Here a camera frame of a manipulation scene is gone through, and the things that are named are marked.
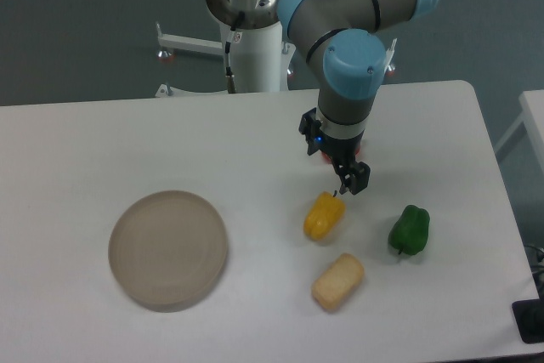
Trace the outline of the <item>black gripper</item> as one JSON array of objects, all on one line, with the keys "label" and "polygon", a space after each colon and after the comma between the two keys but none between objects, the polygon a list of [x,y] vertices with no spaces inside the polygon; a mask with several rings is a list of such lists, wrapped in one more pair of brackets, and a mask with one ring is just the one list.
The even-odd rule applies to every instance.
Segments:
[{"label": "black gripper", "polygon": [[320,151],[332,159],[335,174],[340,179],[338,194],[349,191],[358,195],[368,184],[371,174],[370,167],[364,162],[358,162],[354,153],[356,146],[361,143],[363,133],[350,139],[337,139],[321,131],[322,142]]}]

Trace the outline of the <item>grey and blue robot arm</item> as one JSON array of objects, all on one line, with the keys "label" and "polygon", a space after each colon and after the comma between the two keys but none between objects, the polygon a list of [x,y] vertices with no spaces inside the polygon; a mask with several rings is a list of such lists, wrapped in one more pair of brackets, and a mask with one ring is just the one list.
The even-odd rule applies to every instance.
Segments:
[{"label": "grey and blue robot arm", "polygon": [[221,30],[230,94],[274,92],[286,82],[282,49],[293,46],[319,83],[299,132],[309,154],[329,158],[340,190],[366,188],[356,152],[390,59],[377,33],[432,12],[439,0],[206,0]]}]

